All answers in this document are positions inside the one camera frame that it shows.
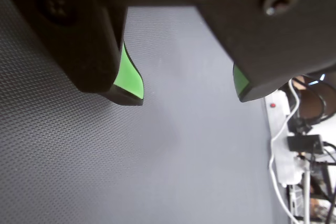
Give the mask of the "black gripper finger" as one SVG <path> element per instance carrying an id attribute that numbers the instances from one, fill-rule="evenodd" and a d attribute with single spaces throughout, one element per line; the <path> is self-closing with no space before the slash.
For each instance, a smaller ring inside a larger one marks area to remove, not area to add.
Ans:
<path id="1" fill-rule="evenodd" d="M 12 2 L 79 91 L 119 105 L 143 104 L 143 79 L 123 40 L 125 7 L 107 0 Z"/>
<path id="2" fill-rule="evenodd" d="M 335 65 L 335 0 L 193 0 L 247 79 L 241 102 Z"/>

